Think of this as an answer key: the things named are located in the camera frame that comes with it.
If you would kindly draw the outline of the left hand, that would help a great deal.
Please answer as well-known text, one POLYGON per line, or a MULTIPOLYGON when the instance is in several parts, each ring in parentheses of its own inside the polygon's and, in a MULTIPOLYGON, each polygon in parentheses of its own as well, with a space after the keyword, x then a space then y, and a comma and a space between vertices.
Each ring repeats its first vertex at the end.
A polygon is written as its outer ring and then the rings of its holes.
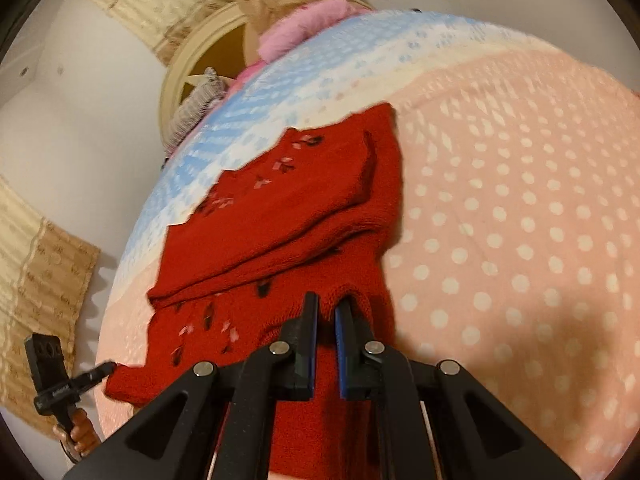
POLYGON ((53 427, 53 433, 60 442, 66 457, 73 464, 77 464, 96 450, 102 440, 83 408, 76 408, 70 414, 70 420, 73 423, 70 431, 66 431, 63 426, 56 424, 53 427))

